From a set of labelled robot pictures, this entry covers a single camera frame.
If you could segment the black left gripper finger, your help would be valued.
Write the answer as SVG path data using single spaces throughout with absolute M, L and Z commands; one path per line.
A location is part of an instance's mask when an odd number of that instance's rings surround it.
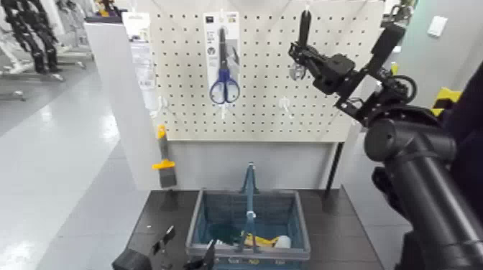
M 212 270 L 215 264 L 215 240 L 211 240 L 207 246 L 203 258 L 188 262 L 183 265 L 185 270 Z
M 167 244 L 171 242 L 175 236 L 176 229 L 174 225 L 171 225 L 165 232 L 161 232 L 152 245 L 152 255 L 155 256 L 159 253 L 165 253 Z

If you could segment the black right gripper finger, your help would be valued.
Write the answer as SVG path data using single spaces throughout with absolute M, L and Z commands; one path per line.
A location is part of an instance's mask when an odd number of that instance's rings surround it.
M 314 59 L 306 59 L 303 62 L 303 66 L 311 73 L 315 80 L 319 80 L 323 77 L 323 62 Z
M 288 54 L 296 64 L 306 68 L 309 65 L 322 65 L 328 61 L 328 57 L 319 53 L 314 47 L 310 45 L 302 46 L 299 42 L 290 44 Z

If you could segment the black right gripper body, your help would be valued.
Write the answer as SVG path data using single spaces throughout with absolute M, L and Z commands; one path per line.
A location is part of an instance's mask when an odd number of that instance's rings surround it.
M 323 64 L 323 77 L 313 80 L 313 86 L 327 95 L 336 93 L 343 82 L 351 75 L 355 68 L 355 62 L 347 56 L 336 54 L 328 58 Z

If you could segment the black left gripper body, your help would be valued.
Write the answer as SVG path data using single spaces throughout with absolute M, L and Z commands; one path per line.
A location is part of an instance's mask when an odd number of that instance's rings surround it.
M 152 270 L 149 257 L 130 248 L 124 249 L 111 267 L 113 270 Z

